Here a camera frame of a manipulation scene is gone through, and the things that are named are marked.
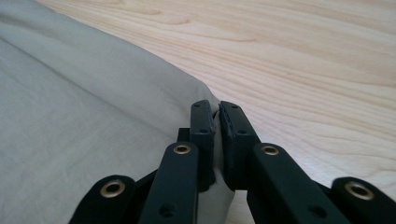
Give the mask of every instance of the gray fabric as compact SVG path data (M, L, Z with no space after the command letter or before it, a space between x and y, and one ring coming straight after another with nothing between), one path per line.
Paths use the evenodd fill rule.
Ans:
M0 223L66 223L108 175L137 180L189 127L192 103L219 100L173 65L32 1L0 3ZM220 174L198 221L223 223Z

